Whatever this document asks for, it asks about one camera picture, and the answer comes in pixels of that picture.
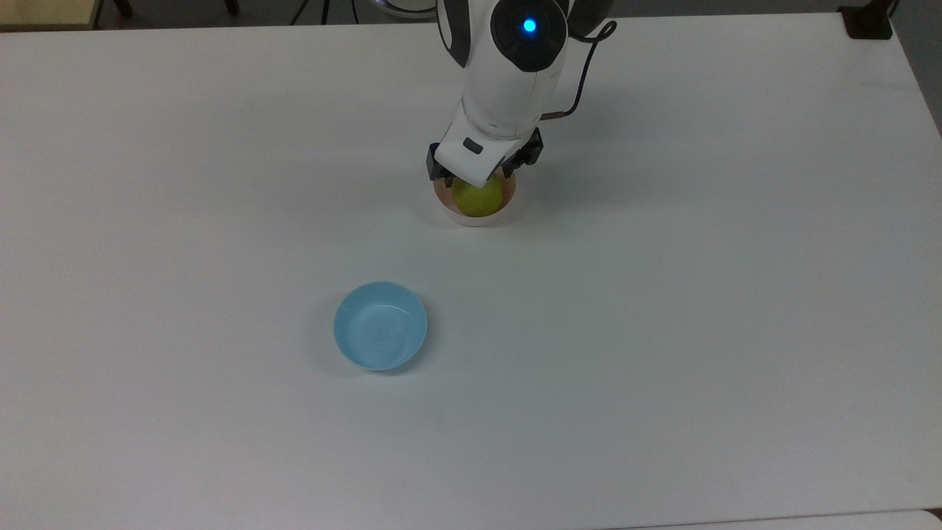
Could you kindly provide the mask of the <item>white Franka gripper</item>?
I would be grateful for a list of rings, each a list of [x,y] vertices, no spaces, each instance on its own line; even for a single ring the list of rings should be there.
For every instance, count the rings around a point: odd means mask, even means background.
[[[529,135],[494,137],[476,127],[460,104],[442,140],[428,145],[428,179],[444,183],[461,179],[481,188],[497,170],[509,179],[521,166],[535,164],[542,150],[544,141],[538,127]]]

